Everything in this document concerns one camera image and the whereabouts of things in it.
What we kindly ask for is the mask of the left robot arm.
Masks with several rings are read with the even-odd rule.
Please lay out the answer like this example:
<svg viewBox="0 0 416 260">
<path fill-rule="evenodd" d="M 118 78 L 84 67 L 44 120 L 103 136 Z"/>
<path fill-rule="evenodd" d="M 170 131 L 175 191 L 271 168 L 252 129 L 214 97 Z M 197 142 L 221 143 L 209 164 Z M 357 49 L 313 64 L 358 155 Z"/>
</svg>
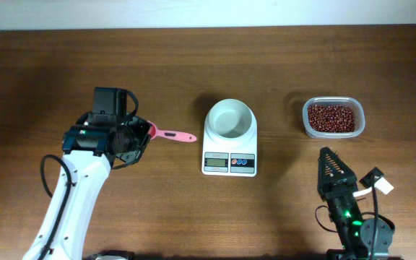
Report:
<svg viewBox="0 0 416 260">
<path fill-rule="evenodd" d="M 112 170 L 138 163 L 150 142 L 150 124 L 127 110 L 139 101 L 121 88 L 97 87 L 93 109 L 64 134 L 63 155 L 45 155 L 61 166 L 58 182 L 38 235 L 25 259 L 80 259 L 92 212 Z"/>
</svg>

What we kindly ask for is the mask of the pink measuring scoop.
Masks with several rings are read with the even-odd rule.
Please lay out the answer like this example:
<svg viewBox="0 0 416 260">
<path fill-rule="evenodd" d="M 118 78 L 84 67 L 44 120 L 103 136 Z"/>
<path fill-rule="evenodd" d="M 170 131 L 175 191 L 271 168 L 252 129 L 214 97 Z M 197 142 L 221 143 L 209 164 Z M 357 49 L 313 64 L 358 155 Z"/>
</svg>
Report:
<svg viewBox="0 0 416 260">
<path fill-rule="evenodd" d="M 197 137 L 193 134 L 182 132 L 182 131 L 169 131 L 161 130 L 151 121 L 148 121 L 150 124 L 149 135 L 151 140 L 161 137 L 164 139 L 169 139 L 177 142 L 195 142 Z"/>
</svg>

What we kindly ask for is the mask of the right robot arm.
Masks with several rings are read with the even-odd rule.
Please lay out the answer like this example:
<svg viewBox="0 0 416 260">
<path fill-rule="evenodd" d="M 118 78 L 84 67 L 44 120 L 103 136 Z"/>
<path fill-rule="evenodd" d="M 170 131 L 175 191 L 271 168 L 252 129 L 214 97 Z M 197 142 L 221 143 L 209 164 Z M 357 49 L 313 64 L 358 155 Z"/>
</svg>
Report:
<svg viewBox="0 0 416 260">
<path fill-rule="evenodd" d="M 329 249 L 326 259 L 389 258 L 395 224 L 379 213 L 377 192 L 388 194 L 393 189 L 377 167 L 358 180 L 335 152 L 320 149 L 317 191 L 342 244 Z"/>
</svg>

